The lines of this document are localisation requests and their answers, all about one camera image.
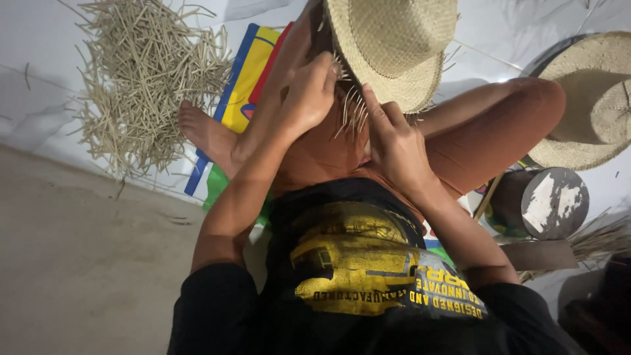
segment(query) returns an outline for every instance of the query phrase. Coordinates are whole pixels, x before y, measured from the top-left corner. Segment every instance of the dried reed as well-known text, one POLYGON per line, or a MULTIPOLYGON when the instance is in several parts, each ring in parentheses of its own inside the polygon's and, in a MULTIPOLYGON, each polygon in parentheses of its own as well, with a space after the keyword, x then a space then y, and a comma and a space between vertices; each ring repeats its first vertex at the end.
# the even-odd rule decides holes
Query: dried reed
MULTIPOLYGON (((631 215, 625 215, 613 223, 599 227, 592 232, 585 232, 587 228, 597 222, 602 222, 609 216, 608 211, 593 219, 590 223, 581 227, 573 235, 567 238, 577 262, 600 261, 612 254, 623 253, 631 250, 631 215)), ((537 277, 549 274, 551 271, 524 271, 519 272, 521 282, 534 280, 537 277)))
POLYGON ((71 8, 86 21, 77 26, 91 38, 84 41, 90 60, 80 51, 87 90, 77 116, 83 120, 81 142, 90 144, 94 159, 108 159, 106 171, 118 180, 145 176, 153 165, 166 170, 184 153, 186 139, 175 119, 180 102, 210 111, 228 81, 225 29, 189 28, 184 18, 215 15, 201 6, 187 13, 161 0, 97 0, 79 7, 93 15, 89 20, 71 8), (198 14, 200 9, 209 14, 198 14))

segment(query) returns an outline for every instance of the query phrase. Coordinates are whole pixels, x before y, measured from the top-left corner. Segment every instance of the woven straw hat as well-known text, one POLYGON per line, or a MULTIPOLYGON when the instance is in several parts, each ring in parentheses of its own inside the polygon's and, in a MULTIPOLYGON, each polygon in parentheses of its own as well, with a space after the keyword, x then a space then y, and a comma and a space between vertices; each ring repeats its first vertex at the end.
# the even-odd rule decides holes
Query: woven straw hat
POLYGON ((430 103, 456 30, 457 0, 326 0, 324 7, 344 59, 379 102, 396 101, 404 113, 430 103))
POLYGON ((631 32, 608 32, 563 51, 539 75, 561 84, 567 108, 530 157, 544 167, 592 169, 631 145, 631 32))

